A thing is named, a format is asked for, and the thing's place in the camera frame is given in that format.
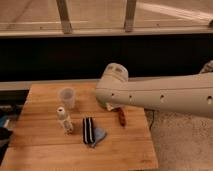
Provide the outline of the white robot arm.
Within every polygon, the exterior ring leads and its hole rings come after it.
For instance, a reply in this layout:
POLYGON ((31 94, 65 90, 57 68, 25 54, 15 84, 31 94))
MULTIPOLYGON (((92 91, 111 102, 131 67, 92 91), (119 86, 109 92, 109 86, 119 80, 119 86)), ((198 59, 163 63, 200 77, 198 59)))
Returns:
POLYGON ((128 70, 110 63, 96 85, 104 106, 130 105, 213 118, 213 73, 132 82, 128 70))

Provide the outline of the green object under arm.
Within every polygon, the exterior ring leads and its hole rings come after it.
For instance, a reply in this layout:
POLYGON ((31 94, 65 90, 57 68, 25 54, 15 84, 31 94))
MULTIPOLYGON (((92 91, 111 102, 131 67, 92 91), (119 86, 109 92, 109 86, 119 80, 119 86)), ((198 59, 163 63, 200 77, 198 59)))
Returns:
POLYGON ((110 103, 105 103, 103 101, 99 101, 99 104, 100 104, 101 107, 107 109, 108 111, 112 111, 112 110, 115 109, 115 107, 110 103))

